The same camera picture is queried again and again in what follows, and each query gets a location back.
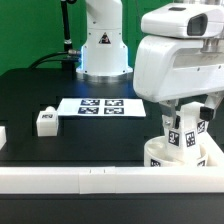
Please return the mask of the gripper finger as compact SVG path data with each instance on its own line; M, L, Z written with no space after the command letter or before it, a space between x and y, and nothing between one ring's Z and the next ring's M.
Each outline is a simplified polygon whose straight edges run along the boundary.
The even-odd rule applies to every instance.
M161 101L159 103L164 127L169 129L179 128L180 116L176 113L176 106L178 103L178 99Z
M217 108L223 99L224 92L209 93L204 105L200 108L200 118L207 122L213 120L216 116Z

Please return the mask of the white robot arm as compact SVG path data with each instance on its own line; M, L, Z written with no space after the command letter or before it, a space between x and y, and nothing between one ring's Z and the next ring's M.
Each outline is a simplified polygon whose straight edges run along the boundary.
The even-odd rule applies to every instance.
M113 78L129 70L122 41L118 0L86 0L87 40L77 72L85 78ZM157 102L179 123L175 103L206 94L199 117L210 121L224 98L224 2L176 0L143 15L135 59L136 94Z

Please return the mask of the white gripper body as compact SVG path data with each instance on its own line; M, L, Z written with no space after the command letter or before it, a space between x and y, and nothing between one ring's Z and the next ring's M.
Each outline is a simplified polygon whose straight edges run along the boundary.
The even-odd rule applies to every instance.
M170 3L146 13L141 30L133 78L139 97L161 102L224 91L224 46L205 46L221 38L223 6Z

